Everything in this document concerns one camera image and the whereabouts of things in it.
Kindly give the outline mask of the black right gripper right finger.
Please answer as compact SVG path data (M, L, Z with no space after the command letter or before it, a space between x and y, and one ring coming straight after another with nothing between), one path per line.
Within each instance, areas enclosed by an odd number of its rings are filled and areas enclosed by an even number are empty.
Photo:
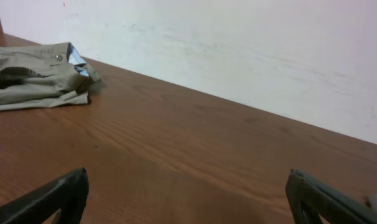
M290 171L286 196L296 224L377 224L377 212L298 169Z

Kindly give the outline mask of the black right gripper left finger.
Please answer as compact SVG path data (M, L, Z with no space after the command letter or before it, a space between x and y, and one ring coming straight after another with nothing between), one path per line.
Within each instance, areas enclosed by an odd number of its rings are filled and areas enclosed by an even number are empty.
M79 224L88 193L85 168L75 169L0 206L0 224L43 223L53 214L53 223Z

